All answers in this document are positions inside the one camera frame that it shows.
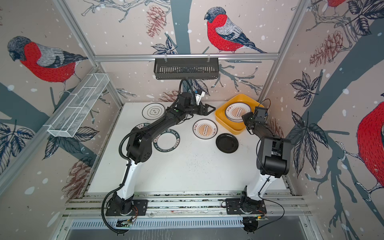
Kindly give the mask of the orange sunburst plate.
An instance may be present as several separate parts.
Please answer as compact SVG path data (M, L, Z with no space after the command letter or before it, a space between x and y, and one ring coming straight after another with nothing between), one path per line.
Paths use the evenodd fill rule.
M242 123L243 115L249 113L251 111L251 107L248 104L243 102L236 102L230 104L225 110L225 116L231 122L234 123Z
M201 119L194 123L193 132L199 139L209 140L216 136L218 127L209 119Z

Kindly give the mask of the green rim plate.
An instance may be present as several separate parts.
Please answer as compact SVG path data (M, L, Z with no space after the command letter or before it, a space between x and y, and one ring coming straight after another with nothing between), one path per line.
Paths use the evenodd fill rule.
M142 131L144 131L145 129L147 129L151 124L149 123L141 123L141 124L138 124L136 125L133 129L132 129L132 133L140 133Z
M153 145L157 151L168 153L178 147L180 140L181 138L177 131L167 129L154 139Z

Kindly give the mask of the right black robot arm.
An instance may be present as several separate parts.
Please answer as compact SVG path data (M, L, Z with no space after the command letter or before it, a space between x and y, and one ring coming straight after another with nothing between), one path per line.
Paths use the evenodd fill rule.
M246 214L261 211L266 190L290 169L291 141L272 132L267 116L268 109L264 107L255 107L254 111L242 116L247 131L259 138L256 146L259 178L244 188L240 200L240 208Z

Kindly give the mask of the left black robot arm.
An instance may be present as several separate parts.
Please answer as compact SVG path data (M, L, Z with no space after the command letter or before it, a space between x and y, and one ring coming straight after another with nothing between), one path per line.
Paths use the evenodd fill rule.
M208 116L216 108L201 103L201 94L184 92L166 108L163 115L155 122L142 128L133 128L119 144L119 155L127 161L124 178L119 187L107 194L112 195L109 207L117 209L119 214L128 215L133 209L133 198L137 168L152 155L152 143L163 132L185 120L187 116Z

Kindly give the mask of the yellow plastic bin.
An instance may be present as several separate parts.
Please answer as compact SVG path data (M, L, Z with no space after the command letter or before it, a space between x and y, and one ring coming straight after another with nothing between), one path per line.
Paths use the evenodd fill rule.
M242 116L264 106L244 94L238 94L216 109L216 121L233 135L242 133L246 126Z

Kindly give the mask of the black round plate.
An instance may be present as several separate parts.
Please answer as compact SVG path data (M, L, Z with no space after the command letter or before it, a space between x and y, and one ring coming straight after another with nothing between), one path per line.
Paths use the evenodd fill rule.
M216 138L216 146L221 152L232 154L237 151L239 141L234 135L224 133Z

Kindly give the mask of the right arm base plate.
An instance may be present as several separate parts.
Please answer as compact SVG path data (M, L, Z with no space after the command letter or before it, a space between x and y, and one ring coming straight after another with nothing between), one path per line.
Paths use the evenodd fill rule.
M225 208L228 215L265 215L267 213L264 201L256 201L249 198L245 200L225 199Z

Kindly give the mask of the aluminium mounting rail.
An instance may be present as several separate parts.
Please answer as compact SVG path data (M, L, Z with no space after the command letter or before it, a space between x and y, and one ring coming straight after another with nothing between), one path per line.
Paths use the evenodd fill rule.
M225 199L239 199L236 193L203 194L138 194L134 200L148 200L145 217L147 218L181 218L181 217L223 217L227 214ZM100 217L104 197L88 195L81 199L70 200L62 213L63 217ZM276 192L264 196L267 217L311 216L312 213L304 198L290 193Z

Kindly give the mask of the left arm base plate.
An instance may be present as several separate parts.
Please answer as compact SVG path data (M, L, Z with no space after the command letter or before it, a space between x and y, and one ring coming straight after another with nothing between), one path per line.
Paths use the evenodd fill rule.
M148 207L148 200L109 200L106 216L145 216Z

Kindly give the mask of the white mesh wall shelf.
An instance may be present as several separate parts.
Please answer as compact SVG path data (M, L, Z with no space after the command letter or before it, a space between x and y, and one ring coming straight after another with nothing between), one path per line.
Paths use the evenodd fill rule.
M88 74L81 88L70 94L69 103L48 128L53 137L72 138L110 82L107 74Z

